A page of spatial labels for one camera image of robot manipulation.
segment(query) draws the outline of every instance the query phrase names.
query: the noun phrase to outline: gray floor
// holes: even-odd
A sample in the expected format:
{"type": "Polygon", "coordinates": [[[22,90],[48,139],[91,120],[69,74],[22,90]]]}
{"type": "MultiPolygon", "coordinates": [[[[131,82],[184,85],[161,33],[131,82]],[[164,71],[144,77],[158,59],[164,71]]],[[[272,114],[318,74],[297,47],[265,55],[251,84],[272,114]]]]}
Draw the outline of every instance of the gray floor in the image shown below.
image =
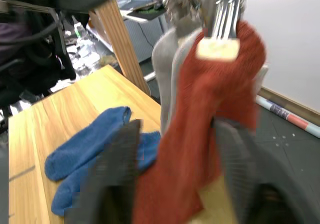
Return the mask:
{"type": "MultiPolygon", "coordinates": [[[[140,64],[144,75],[153,71],[151,61],[140,64]]],[[[157,81],[148,83],[152,96],[159,98],[157,81]]],[[[0,223],[8,223],[8,149],[6,135],[0,135],[0,223]]],[[[320,212],[320,139],[277,115],[260,108],[256,142],[276,156],[303,187],[320,212]]]]}

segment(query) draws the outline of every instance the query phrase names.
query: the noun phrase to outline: baseboard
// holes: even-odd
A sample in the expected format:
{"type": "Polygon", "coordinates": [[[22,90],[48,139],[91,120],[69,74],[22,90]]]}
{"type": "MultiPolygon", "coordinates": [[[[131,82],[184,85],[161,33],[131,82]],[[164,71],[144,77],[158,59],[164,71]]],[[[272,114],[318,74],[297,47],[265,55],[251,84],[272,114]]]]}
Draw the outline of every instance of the baseboard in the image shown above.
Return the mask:
{"type": "Polygon", "coordinates": [[[303,106],[281,94],[275,93],[267,88],[262,87],[258,95],[275,103],[286,110],[297,114],[298,116],[306,119],[307,121],[320,126],[320,113],[308,107],[303,106]]]}

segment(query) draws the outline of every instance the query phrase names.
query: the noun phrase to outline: cable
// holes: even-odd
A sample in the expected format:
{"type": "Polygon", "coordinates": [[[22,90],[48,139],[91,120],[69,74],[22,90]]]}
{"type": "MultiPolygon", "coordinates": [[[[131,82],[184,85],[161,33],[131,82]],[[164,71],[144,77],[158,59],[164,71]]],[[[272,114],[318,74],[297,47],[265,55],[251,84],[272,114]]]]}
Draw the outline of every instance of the cable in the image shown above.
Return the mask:
{"type": "Polygon", "coordinates": [[[7,45],[15,45],[15,44],[30,44],[37,42],[39,39],[42,39],[49,34],[51,34],[56,28],[58,27],[57,22],[53,22],[48,27],[46,27],[44,30],[40,31],[39,33],[36,33],[32,36],[25,37],[25,38],[19,38],[12,41],[0,41],[0,46],[7,46],[7,45]]]}
{"type": "Polygon", "coordinates": [[[149,40],[148,40],[148,38],[147,38],[147,36],[146,36],[146,34],[144,33],[144,30],[142,29],[142,27],[141,27],[141,25],[139,24],[139,23],[137,23],[138,25],[139,25],[139,28],[141,29],[141,32],[142,32],[142,34],[144,35],[144,37],[145,37],[145,39],[146,39],[146,41],[147,41],[147,43],[152,47],[152,49],[154,48],[154,46],[149,42],[149,40]]]}

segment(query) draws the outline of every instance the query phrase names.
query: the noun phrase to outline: white wall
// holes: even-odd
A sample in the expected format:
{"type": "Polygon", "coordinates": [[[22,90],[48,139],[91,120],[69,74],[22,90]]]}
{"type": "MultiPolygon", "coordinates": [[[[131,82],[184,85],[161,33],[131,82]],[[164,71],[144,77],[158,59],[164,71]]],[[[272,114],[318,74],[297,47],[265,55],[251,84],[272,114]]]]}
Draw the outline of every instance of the white wall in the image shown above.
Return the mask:
{"type": "Polygon", "coordinates": [[[270,70],[264,87],[320,112],[320,0],[247,0],[270,70]]]}

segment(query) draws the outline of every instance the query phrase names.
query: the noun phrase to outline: gray fabric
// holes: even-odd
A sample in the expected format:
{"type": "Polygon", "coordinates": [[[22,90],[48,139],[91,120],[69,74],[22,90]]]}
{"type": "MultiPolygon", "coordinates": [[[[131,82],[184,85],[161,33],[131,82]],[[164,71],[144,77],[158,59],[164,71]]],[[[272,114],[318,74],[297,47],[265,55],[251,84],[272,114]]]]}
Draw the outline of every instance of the gray fabric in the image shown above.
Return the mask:
{"type": "Polygon", "coordinates": [[[175,53],[172,64],[172,76],[171,76],[171,98],[170,98],[170,108],[168,114],[167,125],[165,128],[169,126],[169,123],[172,119],[173,114],[176,111],[176,96],[177,96],[177,84],[178,84],[178,76],[180,66],[184,63],[186,56],[188,55],[192,45],[194,44],[196,37],[201,32],[202,28],[198,28],[189,34],[185,40],[180,44],[180,47],[175,53]]]}
{"type": "Polygon", "coordinates": [[[161,134],[166,130],[170,108],[172,63],[178,49],[178,38],[175,32],[175,27],[169,29],[155,44],[152,52],[152,65],[161,100],[161,134]]]}
{"type": "Polygon", "coordinates": [[[244,217],[252,205],[252,193],[262,184],[272,185],[284,195],[298,223],[320,223],[319,213],[297,178],[289,174],[285,166],[262,145],[256,145],[245,128],[227,119],[215,120],[214,127],[232,204],[240,218],[239,224],[245,223],[244,217]]]}

